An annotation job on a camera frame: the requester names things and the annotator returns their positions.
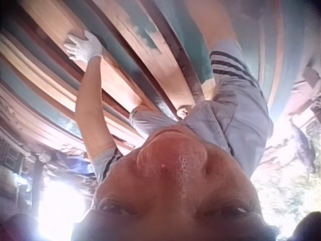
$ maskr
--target wooden beam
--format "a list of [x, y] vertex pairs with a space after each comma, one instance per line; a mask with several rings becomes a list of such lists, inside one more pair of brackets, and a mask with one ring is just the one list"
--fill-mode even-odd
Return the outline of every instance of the wooden beam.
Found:
[[193, 96], [175, 57], [140, 2], [136, 0], [93, 0], [93, 2], [133, 49], [137, 55], [136, 62], [142, 61], [148, 68], [174, 107], [178, 109], [184, 105], [194, 106]]
[[[68, 40], [68, 34], [84, 38], [85, 26], [61, 0], [25, 0], [21, 1], [21, 5], [64, 52], [63, 44]], [[83, 71], [86, 70], [87, 66], [82, 61], [75, 61], [75, 63]], [[155, 109], [155, 106], [137, 85], [127, 78], [105, 49], [103, 49], [101, 67], [103, 89], [129, 112], [140, 104]]]
[[[32, 56], [23, 46], [8, 33], [0, 35], [2, 53], [17, 70], [47, 93], [51, 98], [74, 112], [77, 91], [56, 76], [46, 66]], [[139, 146], [143, 138], [129, 125], [122, 123], [117, 118], [104, 111], [108, 128], [113, 135]]]
[[165, 92], [106, 15], [92, 1], [64, 0], [64, 3], [100, 38], [110, 55], [151, 102], [168, 117], [176, 119], [176, 109]]
[[[86, 151], [80, 138], [66, 133], [64, 130], [40, 117], [15, 97], [4, 83], [0, 84], [0, 91], [2, 94], [0, 110], [6, 119], [9, 120], [11, 128], [23, 138], [31, 138], [37, 143], [44, 144], [58, 151], [74, 148]], [[123, 154], [127, 154], [132, 150], [132, 148], [124, 143], [118, 140], [115, 141]]]
[[175, 60], [177, 61], [186, 83], [192, 93], [195, 103], [205, 100], [202, 85], [195, 72], [192, 63], [189, 60], [187, 53], [181, 45], [177, 35], [167, 22], [166, 18], [159, 10], [154, 1], [140, 0], [145, 11], [149, 14], [154, 24], [157, 26], [160, 34], [163, 36], [164, 41], [167, 43]]
[[[48, 68], [55, 72], [57, 69], [52, 69], [45, 60], [50, 59], [50, 63], [59, 67], [59, 71], [55, 72], [59, 75], [60, 72], [64, 72], [68, 77], [70, 77], [75, 82], [80, 83], [84, 71], [82, 71], [72, 60], [70, 60], [67, 55], [54, 43], [52, 40], [41, 31], [39, 26], [35, 21], [22, 9], [17, 8], [17, 14], [12, 15], [11, 19], [6, 18], [6, 22], [3, 24], [3, 27], [7, 29], [13, 36], [20, 39], [20, 42], [32, 52], [30, 46], [26, 46], [26, 40], [29, 38], [34, 44], [33, 49], [40, 49], [41, 55], [44, 59], [40, 59]], [[40, 56], [33, 53], [35, 57], [39, 59]], [[105, 90], [102, 89], [102, 101], [105, 105], [112, 108], [117, 114], [122, 116], [125, 119], [129, 118], [129, 112], [126, 111], [118, 102], [116, 102]]]
[[282, 72], [282, 63], [283, 63], [283, 40], [284, 40], [284, 24], [283, 24], [283, 14], [281, 9], [280, 0], [273, 0], [273, 15], [276, 19], [276, 57], [275, 57], [275, 68], [274, 68], [274, 77], [273, 83], [270, 91], [270, 96], [268, 97], [267, 106], [272, 107], [277, 88], [279, 86], [281, 72]]

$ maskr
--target man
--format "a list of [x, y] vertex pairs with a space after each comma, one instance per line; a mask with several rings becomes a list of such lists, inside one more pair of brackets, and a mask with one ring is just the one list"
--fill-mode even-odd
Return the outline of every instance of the man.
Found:
[[217, 94], [184, 120], [134, 109], [130, 121], [147, 139], [123, 156], [102, 111], [102, 47], [84, 35], [65, 47], [88, 63], [75, 119], [100, 185], [73, 240], [275, 240], [249, 180], [272, 122], [238, 44], [213, 46]]

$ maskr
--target hand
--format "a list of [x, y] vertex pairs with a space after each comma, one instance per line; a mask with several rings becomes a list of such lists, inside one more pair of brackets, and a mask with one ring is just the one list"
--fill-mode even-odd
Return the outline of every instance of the hand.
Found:
[[74, 35], [68, 35], [68, 38], [75, 44], [64, 44], [67, 53], [72, 60], [81, 60], [85, 63], [94, 57], [102, 55], [102, 47], [99, 40], [87, 30], [84, 31], [84, 35], [88, 40], [82, 40]]

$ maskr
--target painted wood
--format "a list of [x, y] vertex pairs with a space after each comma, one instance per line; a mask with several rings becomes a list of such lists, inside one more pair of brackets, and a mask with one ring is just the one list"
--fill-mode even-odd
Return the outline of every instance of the painted wood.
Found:
[[272, 107], [276, 91], [280, 82], [280, 75], [282, 71], [282, 63], [283, 63], [283, 44], [284, 44], [284, 24], [283, 24], [283, 13], [281, 8], [280, 0], [273, 1], [273, 13], [276, 19], [276, 31], [277, 31], [277, 38], [276, 38], [276, 61], [275, 61], [275, 68], [274, 68], [274, 77], [271, 86], [270, 95], [267, 101], [267, 106], [269, 108]]
[[[7, 37], [1, 35], [3, 55], [33, 84], [74, 112], [77, 91], [39, 62], [12, 36], [9, 37], [10, 40]], [[143, 138], [132, 127], [120, 122], [106, 111], [104, 115], [112, 134], [134, 145], [143, 142]]]
[[306, 28], [306, 3], [300, 0], [279, 0], [283, 14], [283, 59], [280, 80], [276, 89], [270, 116], [277, 121], [291, 96], [294, 82], [303, 73], [301, 65]]
[[[13, 90], [0, 85], [1, 111], [8, 120], [9, 126], [20, 133], [26, 140], [44, 144], [58, 151], [85, 152], [85, 146], [80, 137], [68, 134], [48, 120], [39, 116], [13, 94]], [[127, 154], [132, 149], [125, 144], [116, 141], [122, 153]]]
[[197, 73], [192, 63], [190, 62], [187, 53], [181, 45], [177, 35], [166, 21], [166, 18], [161, 13], [154, 1], [140, 0], [140, 2], [145, 11], [149, 14], [150, 18], [157, 26], [159, 32], [164, 38], [164, 41], [171, 50], [173, 57], [177, 61], [195, 103], [199, 103], [205, 100], [205, 96]]
[[[68, 41], [68, 34], [84, 37], [85, 26], [61, 0], [26, 0], [21, 1], [21, 5], [63, 51], [65, 51], [63, 44]], [[83, 71], [86, 70], [83, 62], [75, 62]], [[145, 94], [127, 78], [105, 49], [101, 70], [102, 88], [129, 112], [142, 103], [154, 109]]]
[[121, 36], [117, 28], [92, 1], [65, 0], [64, 3], [79, 17], [128, 77], [145, 93], [149, 100], [168, 117], [176, 119], [176, 109], [144, 63]]
[[195, 102], [159, 29], [139, 1], [93, 0], [142, 60], [176, 109]]
[[[10, 32], [37, 59], [78, 90], [84, 72], [43, 32], [21, 8], [17, 14], [4, 19], [3, 28]], [[107, 112], [128, 122], [129, 112], [102, 90], [102, 101]]]

